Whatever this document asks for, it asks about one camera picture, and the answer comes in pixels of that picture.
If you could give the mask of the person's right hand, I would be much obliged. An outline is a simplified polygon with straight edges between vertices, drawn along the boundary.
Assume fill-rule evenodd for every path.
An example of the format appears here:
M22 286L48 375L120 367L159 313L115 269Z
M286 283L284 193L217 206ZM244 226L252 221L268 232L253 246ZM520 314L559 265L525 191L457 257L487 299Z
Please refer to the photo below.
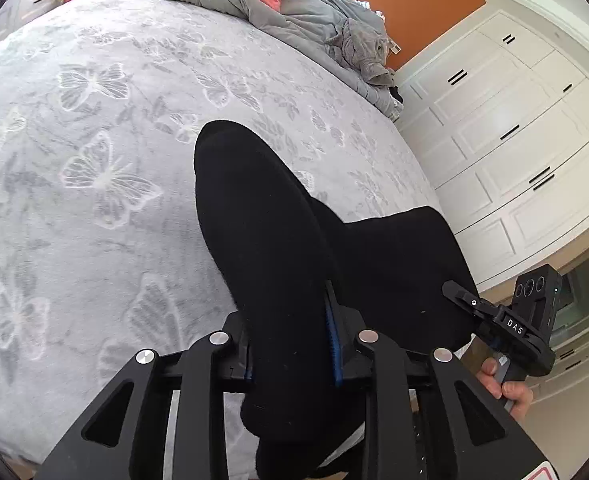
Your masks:
M477 380L497 399L512 402L510 415L517 421L523 422L534 400L534 393L525 382L504 382L500 385L496 380L498 363L493 358L487 358L477 372Z

